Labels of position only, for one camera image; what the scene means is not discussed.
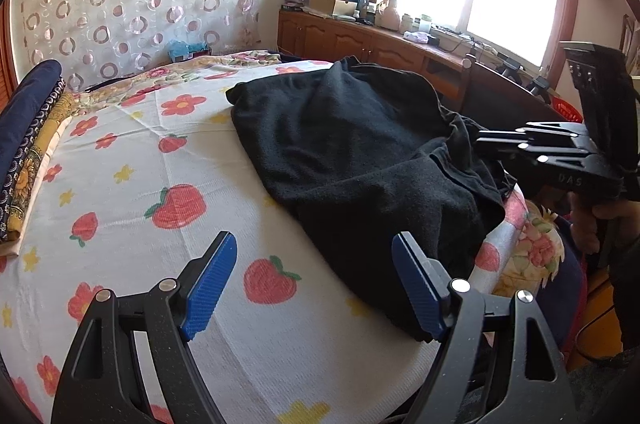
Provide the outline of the person's right hand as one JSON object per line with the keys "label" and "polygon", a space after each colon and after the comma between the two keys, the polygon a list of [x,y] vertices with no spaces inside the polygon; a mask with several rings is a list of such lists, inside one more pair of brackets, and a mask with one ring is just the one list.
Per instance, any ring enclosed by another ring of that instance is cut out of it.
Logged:
{"label": "person's right hand", "polygon": [[589,205],[576,193],[570,194],[570,232],[577,248],[584,253],[600,250],[598,222],[614,223],[614,244],[625,248],[639,238],[639,203],[616,200],[599,205]]}

